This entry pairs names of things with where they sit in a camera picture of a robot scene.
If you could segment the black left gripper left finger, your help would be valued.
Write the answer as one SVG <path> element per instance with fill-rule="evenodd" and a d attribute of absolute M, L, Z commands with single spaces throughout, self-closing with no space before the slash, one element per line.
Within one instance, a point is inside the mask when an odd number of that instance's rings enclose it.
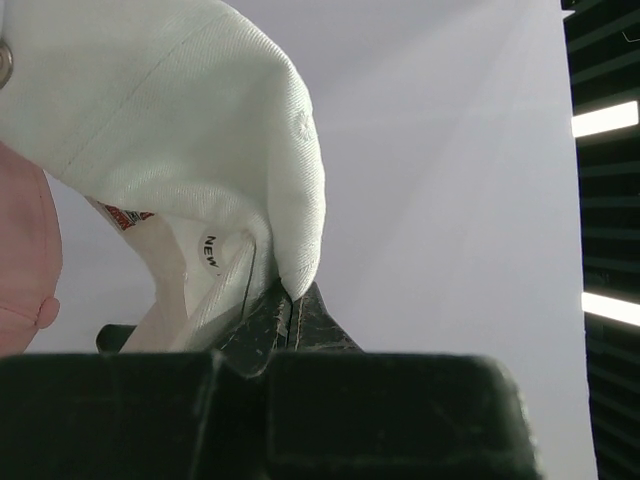
<path fill-rule="evenodd" d="M 5 479 L 264 479 L 263 373 L 285 344 L 280 284 L 202 353 L 1 362 Z"/>

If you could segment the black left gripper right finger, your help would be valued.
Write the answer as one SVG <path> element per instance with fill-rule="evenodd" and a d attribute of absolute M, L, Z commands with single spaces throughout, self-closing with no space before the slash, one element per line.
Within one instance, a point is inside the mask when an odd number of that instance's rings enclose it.
<path fill-rule="evenodd" d="M 317 287 L 266 371 L 274 479 L 539 479 L 510 372 L 485 356 L 366 353 Z"/>

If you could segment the pink cap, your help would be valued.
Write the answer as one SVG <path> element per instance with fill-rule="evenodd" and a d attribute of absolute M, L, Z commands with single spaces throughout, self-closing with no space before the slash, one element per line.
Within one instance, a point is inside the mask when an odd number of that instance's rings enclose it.
<path fill-rule="evenodd" d="M 44 171 L 1 147 L 1 355 L 26 350 L 56 319 L 63 265 L 58 216 Z"/>

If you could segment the white cap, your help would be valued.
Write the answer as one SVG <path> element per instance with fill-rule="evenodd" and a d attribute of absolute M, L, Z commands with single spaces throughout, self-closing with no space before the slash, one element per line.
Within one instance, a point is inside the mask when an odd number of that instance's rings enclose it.
<path fill-rule="evenodd" d="M 1 140 L 84 196 L 146 263 L 124 343 L 198 351 L 275 282 L 316 275 L 325 175 L 306 85 L 221 1 L 9 1 Z"/>

